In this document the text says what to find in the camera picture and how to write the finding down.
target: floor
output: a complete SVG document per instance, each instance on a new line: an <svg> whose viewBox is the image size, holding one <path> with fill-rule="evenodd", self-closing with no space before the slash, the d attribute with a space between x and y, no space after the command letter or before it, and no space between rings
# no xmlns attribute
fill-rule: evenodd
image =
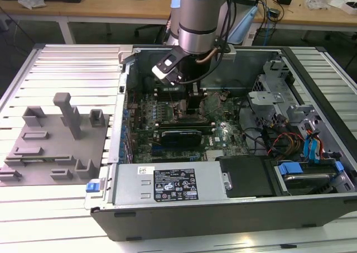
<svg viewBox="0 0 357 253"><path fill-rule="evenodd" d="M36 43L63 44L62 34L56 22L20 21L20 26ZM103 23L71 23L78 44L152 44L159 28L140 31L134 36L134 29L141 25L111 24L112 34L107 36ZM264 33L258 36L253 45L263 45ZM353 33L312 31L307 41L302 41L303 31L277 30L268 45L272 46L323 46L330 55L344 68L357 52L356 41L351 39ZM9 22L9 30L0 37L0 96L3 95L31 51L32 42ZM357 58L350 64L347 73L357 80Z"/></svg>

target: white label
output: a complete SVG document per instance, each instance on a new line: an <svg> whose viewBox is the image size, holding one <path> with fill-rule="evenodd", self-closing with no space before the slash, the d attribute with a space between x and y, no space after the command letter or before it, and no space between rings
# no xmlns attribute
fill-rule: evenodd
<svg viewBox="0 0 357 253"><path fill-rule="evenodd" d="M187 193L187 195L197 195L197 192L184 192L184 195L185 193Z"/></svg>
<svg viewBox="0 0 357 253"><path fill-rule="evenodd" d="M138 175L152 175L154 170L154 166L138 166Z"/></svg>

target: metal table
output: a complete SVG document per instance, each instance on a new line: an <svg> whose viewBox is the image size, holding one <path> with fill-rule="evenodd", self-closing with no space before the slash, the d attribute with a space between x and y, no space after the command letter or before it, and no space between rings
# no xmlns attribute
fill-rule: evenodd
<svg viewBox="0 0 357 253"><path fill-rule="evenodd" d="M0 101L1 165L24 124L21 116L27 105L42 106L48 114L60 113L52 103L56 92L69 92L71 104L80 112L100 108L112 121L120 78L118 49L119 45L46 45L34 49ZM293 51L356 135L357 106L341 97L346 94L351 101L355 99L350 78L325 52L295 47ZM107 170L111 130L100 176ZM113 242L84 209L84 197L85 185L0 188L0 252L278 252L284 247L284 252L332 253L357 248L357 212L318 228Z"/></svg>

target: desk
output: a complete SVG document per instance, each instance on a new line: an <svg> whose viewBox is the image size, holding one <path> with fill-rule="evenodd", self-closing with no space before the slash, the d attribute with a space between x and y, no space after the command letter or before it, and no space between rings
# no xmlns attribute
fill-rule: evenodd
<svg viewBox="0 0 357 253"><path fill-rule="evenodd" d="M80 3L47 1L47 7L29 10L17 1L0 1L0 6L16 20L56 21L66 44L75 39L68 22L162 24L170 15L171 0L82 0ZM268 0L270 7L276 6ZM243 45L252 45L256 30L263 21L262 7L256 15ZM292 0L284 6L285 16L276 28L286 30L357 31L357 17L331 7L329 10L312 10L305 0ZM7 19L0 13L0 22Z"/></svg>
<svg viewBox="0 0 357 253"><path fill-rule="evenodd" d="M80 3L46 1L47 6L33 10L17 1L0 1L0 6L15 20L55 21L66 44L75 44L68 22L166 24L171 0L82 0ZM0 13L0 20L8 17Z"/></svg>
<svg viewBox="0 0 357 253"><path fill-rule="evenodd" d="M273 1L267 1L268 7L281 10ZM292 0L289 6L283 5L285 15L282 21L276 24L276 28L306 31L357 31L356 16L349 15L333 6L330 9L309 10L305 2L306 0ZM255 32L263 21L263 14L262 5L259 4L259 11L255 16L243 45L252 45Z"/></svg>

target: motherboard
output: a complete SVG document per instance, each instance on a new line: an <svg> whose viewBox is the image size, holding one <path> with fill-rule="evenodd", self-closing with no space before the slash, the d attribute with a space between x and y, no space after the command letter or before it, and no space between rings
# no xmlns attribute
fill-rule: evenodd
<svg viewBox="0 0 357 253"><path fill-rule="evenodd" d="M249 154L237 116L241 99L229 94L209 92L197 114L186 114L185 100L171 94L169 101L160 101L157 94L140 100L129 96L133 163L214 161Z"/></svg>

